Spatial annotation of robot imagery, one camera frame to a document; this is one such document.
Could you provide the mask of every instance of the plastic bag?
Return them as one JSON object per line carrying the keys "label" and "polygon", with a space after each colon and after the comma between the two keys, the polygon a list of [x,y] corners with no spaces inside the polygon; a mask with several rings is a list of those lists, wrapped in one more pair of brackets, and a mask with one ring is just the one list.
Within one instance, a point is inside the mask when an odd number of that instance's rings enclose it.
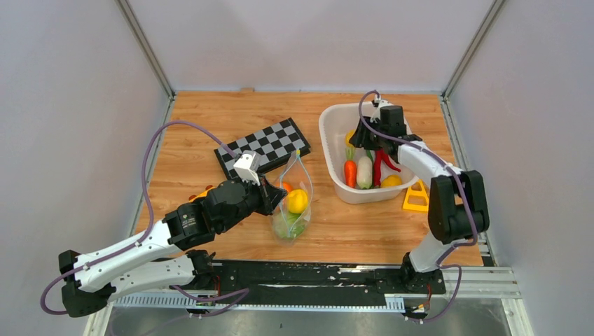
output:
{"label": "plastic bag", "polygon": [[[283,186],[283,183],[288,183],[292,187],[291,192],[295,192],[291,197],[291,193],[285,197],[275,209],[272,214],[272,231],[275,236],[282,242],[293,243],[295,239],[303,234],[312,217],[312,198],[314,195],[312,180],[308,171],[301,162],[299,150],[294,151],[287,162],[284,171],[279,178],[274,182],[276,186]],[[307,204],[295,203],[294,200],[299,200],[303,196],[303,192],[296,190],[303,190],[307,193]]]}

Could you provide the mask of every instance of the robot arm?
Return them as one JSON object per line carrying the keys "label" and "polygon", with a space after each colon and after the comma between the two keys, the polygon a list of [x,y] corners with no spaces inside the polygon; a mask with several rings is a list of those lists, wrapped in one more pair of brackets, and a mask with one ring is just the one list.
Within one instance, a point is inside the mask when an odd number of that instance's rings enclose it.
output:
{"label": "robot arm", "polygon": [[[394,161],[412,170],[431,190],[430,232],[403,260],[405,281],[410,281],[419,273],[436,270],[448,250],[473,236],[467,213],[462,204],[457,204],[456,196],[463,193],[466,197],[477,232],[485,232],[489,228],[483,177],[477,171],[462,171],[449,162],[441,164],[436,160],[440,158],[429,152],[426,143],[419,136],[410,134],[402,106],[393,105],[380,97],[373,100],[373,105],[375,113],[371,117],[363,117],[365,121],[375,131],[403,141],[378,136],[359,121],[350,143],[358,148],[383,149]],[[459,177],[463,190],[458,190],[452,174]]]}
{"label": "robot arm", "polygon": [[[224,181],[205,197],[195,198],[168,213],[142,242],[139,240],[145,232],[92,253],[61,253],[62,274],[83,267],[64,279],[62,302],[68,315],[85,316],[121,296],[149,288],[209,281],[212,256],[206,251],[189,251],[166,262],[151,261],[212,242],[215,235],[227,232],[253,212],[272,214],[286,191],[270,185],[264,175],[256,173],[258,161],[259,154],[244,152],[234,165],[240,178]],[[116,257],[88,267],[93,260],[130,245],[134,246]]]}

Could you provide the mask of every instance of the orange carrot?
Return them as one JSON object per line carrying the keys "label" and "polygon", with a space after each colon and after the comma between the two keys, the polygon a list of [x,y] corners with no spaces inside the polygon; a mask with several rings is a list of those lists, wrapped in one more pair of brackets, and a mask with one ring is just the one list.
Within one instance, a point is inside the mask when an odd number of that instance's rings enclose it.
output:
{"label": "orange carrot", "polygon": [[357,183],[357,164],[353,160],[345,162],[345,182],[351,188]]}

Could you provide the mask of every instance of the gray floor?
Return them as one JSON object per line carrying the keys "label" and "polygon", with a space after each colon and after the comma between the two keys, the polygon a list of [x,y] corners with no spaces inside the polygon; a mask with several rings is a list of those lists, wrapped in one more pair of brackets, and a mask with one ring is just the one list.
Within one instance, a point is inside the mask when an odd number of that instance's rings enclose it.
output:
{"label": "gray floor", "polygon": [[[439,312],[446,301],[433,299]],[[140,336],[178,316],[178,309],[115,309],[113,331],[117,336]],[[229,311],[198,320],[184,318],[159,328],[154,336],[297,336],[297,335],[510,335],[501,300],[456,299],[450,311],[432,323],[416,325],[400,314],[309,311]]]}

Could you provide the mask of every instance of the white radish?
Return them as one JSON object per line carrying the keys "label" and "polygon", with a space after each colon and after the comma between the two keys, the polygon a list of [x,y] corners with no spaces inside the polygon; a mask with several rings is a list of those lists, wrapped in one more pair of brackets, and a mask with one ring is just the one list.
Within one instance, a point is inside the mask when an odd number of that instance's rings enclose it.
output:
{"label": "white radish", "polygon": [[357,163],[357,185],[361,189],[371,188],[373,179],[373,163],[367,156],[363,156]]}

